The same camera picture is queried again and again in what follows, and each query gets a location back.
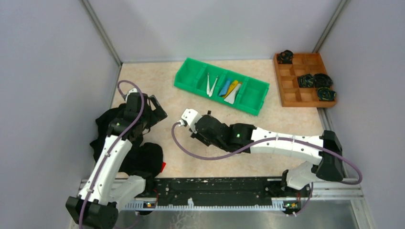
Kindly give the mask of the blue toothpaste tube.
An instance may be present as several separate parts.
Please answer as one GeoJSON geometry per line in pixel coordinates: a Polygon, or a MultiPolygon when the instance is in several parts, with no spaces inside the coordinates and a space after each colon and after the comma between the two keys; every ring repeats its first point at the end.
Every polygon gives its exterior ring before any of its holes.
{"type": "Polygon", "coordinates": [[[221,88],[221,90],[220,90],[218,96],[225,96],[225,95],[227,94],[231,82],[232,82],[232,81],[231,81],[230,78],[226,79],[226,81],[225,81],[223,87],[221,88]]]}

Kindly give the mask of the green compartment bin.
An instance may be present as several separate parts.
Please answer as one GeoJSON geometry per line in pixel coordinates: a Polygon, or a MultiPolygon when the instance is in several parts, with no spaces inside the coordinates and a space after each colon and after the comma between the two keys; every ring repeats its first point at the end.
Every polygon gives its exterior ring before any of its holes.
{"type": "Polygon", "coordinates": [[[174,86],[245,113],[258,115],[263,107],[270,84],[212,64],[187,58],[175,75],[174,86]],[[216,76],[219,76],[212,97],[206,94],[207,73],[210,74],[210,85],[214,83],[216,76]],[[237,80],[242,84],[234,104],[226,103],[222,96],[218,96],[228,78],[231,81],[237,80]]]}

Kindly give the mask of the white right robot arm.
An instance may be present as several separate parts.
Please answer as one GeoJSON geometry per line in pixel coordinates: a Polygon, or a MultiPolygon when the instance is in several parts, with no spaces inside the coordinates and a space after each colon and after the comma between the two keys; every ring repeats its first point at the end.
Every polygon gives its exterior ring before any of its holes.
{"type": "Polygon", "coordinates": [[[283,186],[300,190],[318,180],[343,181],[342,146],[333,131],[325,130],[320,136],[288,135],[243,123],[227,125],[193,109],[187,109],[181,117],[191,137],[206,146],[230,153],[268,153],[303,160],[283,173],[283,186]]]}

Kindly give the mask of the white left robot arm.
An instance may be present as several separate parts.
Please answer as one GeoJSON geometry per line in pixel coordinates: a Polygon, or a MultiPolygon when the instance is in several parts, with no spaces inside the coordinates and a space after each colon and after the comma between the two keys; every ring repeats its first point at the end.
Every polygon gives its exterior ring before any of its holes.
{"type": "Polygon", "coordinates": [[[79,228],[112,229],[119,212],[147,186],[149,177],[130,175],[119,187],[112,188],[122,163],[134,151],[144,130],[164,120],[167,113],[154,95],[130,92],[125,101],[96,120],[101,140],[92,147],[99,158],[77,196],[66,201],[66,209],[79,228]]]}

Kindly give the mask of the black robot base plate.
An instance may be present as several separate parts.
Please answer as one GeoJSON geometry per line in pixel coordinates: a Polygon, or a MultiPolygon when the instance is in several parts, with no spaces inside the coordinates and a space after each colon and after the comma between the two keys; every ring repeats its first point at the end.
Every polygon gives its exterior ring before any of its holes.
{"type": "Polygon", "coordinates": [[[126,209],[298,210],[311,186],[297,190],[281,177],[157,178],[126,209]]]}

